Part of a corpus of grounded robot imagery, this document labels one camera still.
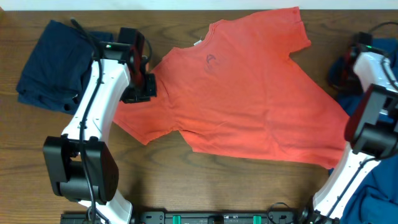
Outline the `red t-shirt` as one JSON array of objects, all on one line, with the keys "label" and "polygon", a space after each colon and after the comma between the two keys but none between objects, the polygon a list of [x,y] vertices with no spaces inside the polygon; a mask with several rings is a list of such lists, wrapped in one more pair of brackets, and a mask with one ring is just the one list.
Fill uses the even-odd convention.
[{"label": "red t-shirt", "polygon": [[298,7],[212,23],[153,69],[156,97],[120,103],[114,122],[143,144],[178,131],[195,152],[331,169],[348,115],[290,58],[310,44]]}]

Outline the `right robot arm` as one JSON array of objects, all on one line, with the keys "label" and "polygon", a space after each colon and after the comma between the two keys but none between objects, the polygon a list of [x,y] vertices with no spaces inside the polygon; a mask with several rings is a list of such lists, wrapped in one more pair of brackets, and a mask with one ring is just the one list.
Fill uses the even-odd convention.
[{"label": "right robot arm", "polygon": [[368,174],[397,155],[397,78],[391,52],[374,46],[372,31],[359,32],[345,56],[340,80],[363,98],[345,129],[348,147],[326,184],[292,223],[339,223],[343,211]]}]

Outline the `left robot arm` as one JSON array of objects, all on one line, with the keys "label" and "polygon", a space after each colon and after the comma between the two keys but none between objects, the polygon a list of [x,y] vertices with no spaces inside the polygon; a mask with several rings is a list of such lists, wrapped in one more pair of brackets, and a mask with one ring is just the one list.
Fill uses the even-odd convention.
[{"label": "left robot arm", "polygon": [[96,40],[86,91],[59,137],[47,137],[44,158],[56,196],[87,208],[82,223],[132,223],[133,206],[118,190],[119,169],[107,143],[119,103],[142,103],[156,96],[155,76],[148,73],[150,43],[137,29],[123,27],[117,42]]}]

